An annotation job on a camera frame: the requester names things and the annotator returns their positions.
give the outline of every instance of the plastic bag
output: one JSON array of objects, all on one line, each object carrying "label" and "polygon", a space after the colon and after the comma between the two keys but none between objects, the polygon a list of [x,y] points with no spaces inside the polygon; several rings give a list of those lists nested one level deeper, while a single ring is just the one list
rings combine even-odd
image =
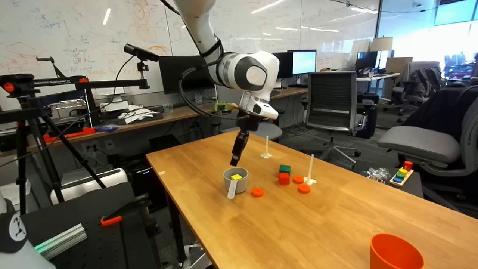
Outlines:
[{"label": "plastic bag", "polygon": [[391,178],[391,174],[386,168],[373,169],[369,168],[367,171],[360,173],[362,176],[372,179],[374,181],[386,182]]}]

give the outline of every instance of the tripod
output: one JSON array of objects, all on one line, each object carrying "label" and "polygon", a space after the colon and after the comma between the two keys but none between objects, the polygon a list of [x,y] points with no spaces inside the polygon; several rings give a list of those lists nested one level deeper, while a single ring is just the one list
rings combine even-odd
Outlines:
[{"label": "tripod", "polygon": [[101,188],[106,188],[105,184],[99,179],[96,173],[88,165],[88,161],[84,159],[80,153],[71,145],[68,139],[62,134],[58,127],[50,119],[51,110],[41,106],[36,98],[36,93],[40,90],[34,89],[34,76],[32,74],[16,74],[0,76],[0,86],[4,88],[10,95],[9,98],[16,98],[20,103],[20,110],[7,111],[0,113],[0,123],[17,122],[17,160],[18,160],[18,178],[16,184],[19,185],[20,191],[20,214],[26,213],[26,159],[27,152],[27,128],[28,122],[30,130],[35,137],[36,144],[42,156],[45,168],[52,183],[52,189],[59,202],[65,199],[61,193],[61,180],[58,176],[53,159],[45,145],[40,131],[40,118],[58,134],[58,138],[79,161],[81,165],[88,171],[91,177],[98,183]]}]

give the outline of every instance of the power outlet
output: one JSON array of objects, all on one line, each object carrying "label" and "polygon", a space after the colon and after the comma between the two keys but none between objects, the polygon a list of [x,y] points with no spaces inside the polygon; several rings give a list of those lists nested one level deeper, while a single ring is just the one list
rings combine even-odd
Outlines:
[{"label": "power outlet", "polygon": [[113,143],[113,139],[106,139],[105,140],[105,149],[106,150],[113,150],[115,149],[115,144]]},{"label": "power outlet", "polygon": [[96,158],[97,151],[94,150],[93,146],[99,148],[99,143],[97,140],[88,141],[81,144],[81,148],[83,149],[83,154],[85,154],[85,157],[90,156]]}]

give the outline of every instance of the red block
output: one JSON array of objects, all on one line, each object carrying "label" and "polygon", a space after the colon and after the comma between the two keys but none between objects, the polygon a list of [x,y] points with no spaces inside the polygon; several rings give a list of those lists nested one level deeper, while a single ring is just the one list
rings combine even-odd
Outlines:
[{"label": "red block", "polygon": [[288,173],[279,173],[279,183],[281,185],[289,185],[291,183],[291,177]]}]

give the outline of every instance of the lamp shade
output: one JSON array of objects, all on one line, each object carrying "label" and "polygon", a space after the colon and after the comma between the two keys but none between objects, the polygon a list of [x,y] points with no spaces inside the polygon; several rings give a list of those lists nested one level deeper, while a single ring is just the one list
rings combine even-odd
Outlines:
[{"label": "lamp shade", "polygon": [[393,37],[374,38],[370,45],[370,51],[392,50]]}]

